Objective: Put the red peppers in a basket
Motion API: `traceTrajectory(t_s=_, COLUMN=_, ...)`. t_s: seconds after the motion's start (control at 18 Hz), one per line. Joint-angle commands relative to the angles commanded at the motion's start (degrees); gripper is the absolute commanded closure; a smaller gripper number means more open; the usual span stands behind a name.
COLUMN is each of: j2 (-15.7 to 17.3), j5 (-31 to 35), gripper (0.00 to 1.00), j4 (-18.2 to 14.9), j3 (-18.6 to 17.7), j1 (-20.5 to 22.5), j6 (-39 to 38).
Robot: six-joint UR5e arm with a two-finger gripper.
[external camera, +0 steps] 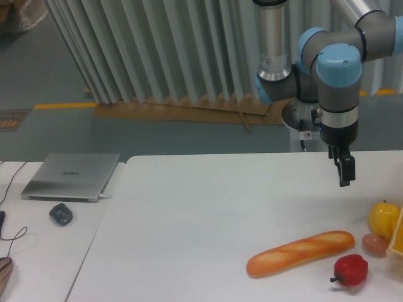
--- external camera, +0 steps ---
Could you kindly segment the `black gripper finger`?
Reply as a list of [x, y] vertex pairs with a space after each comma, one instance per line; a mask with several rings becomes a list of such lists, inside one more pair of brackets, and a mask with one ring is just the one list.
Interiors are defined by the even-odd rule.
[[339, 159], [338, 159], [338, 148], [332, 145], [328, 145], [328, 157], [332, 159], [334, 165], [337, 167], [339, 172]]
[[339, 185], [346, 187], [356, 179], [355, 158], [350, 154], [349, 148], [334, 147], [334, 164], [339, 175]]

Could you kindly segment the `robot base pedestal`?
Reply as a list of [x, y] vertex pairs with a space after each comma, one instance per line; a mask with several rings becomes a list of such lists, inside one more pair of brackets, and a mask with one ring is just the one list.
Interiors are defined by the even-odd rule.
[[305, 103], [297, 98], [284, 105], [281, 118], [289, 131], [291, 152], [325, 152], [327, 145], [321, 140], [319, 126], [311, 120], [311, 111], [318, 103]]

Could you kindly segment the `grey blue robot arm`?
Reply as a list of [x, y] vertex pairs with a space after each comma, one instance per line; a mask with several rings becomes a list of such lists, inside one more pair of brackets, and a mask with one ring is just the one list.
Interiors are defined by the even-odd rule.
[[295, 98], [302, 110], [289, 126], [318, 131], [338, 170], [340, 186], [356, 178], [349, 147], [358, 134], [359, 90], [365, 62], [402, 53], [402, 17], [373, 1], [333, 1], [349, 26], [330, 32], [310, 28], [298, 39], [298, 59], [288, 59], [288, 3], [256, 1], [261, 58], [254, 76], [260, 100]]

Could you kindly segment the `person's hand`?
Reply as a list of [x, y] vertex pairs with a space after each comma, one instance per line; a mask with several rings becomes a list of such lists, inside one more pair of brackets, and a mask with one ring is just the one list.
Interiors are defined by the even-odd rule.
[[11, 277], [11, 273], [14, 269], [13, 260], [10, 257], [2, 257], [1, 258], [1, 269], [0, 269], [0, 292], [3, 293], [9, 278]]

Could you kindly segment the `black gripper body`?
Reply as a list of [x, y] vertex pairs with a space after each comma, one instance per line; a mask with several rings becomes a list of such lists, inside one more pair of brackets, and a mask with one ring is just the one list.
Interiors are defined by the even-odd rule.
[[321, 123], [320, 137], [327, 145], [345, 147], [351, 145], [358, 136], [358, 121], [350, 126], [335, 128]]

